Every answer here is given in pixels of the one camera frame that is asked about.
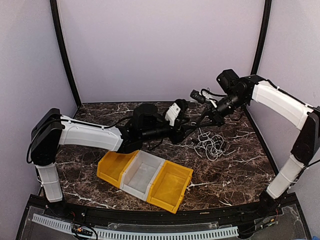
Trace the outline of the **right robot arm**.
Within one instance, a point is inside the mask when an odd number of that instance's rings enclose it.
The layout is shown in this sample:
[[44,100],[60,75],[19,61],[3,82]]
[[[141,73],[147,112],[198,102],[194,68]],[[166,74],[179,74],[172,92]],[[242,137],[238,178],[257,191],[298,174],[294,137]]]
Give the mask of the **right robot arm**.
[[209,104],[197,121],[197,128],[220,127],[235,109],[255,101],[272,109],[300,131],[288,160],[255,205],[255,213],[266,217],[280,204],[283,193],[312,165],[311,160],[320,148],[320,108],[298,100],[256,74],[239,77],[232,69],[227,69],[216,80],[225,93],[219,101],[213,100],[214,93],[206,89],[193,90],[190,94],[197,102]]

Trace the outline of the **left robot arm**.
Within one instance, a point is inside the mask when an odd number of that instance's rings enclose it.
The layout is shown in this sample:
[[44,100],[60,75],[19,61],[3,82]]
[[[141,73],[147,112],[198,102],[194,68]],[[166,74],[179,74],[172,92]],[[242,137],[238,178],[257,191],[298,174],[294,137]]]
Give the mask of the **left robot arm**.
[[61,145],[100,148],[120,154],[130,154],[146,142],[168,138],[173,144],[182,142],[196,126],[189,125],[185,106],[174,102],[160,114],[156,105],[143,103],[112,125],[75,120],[62,115],[58,108],[50,109],[31,132],[26,161],[35,165],[51,210],[67,218],[70,206],[63,201],[56,154]]

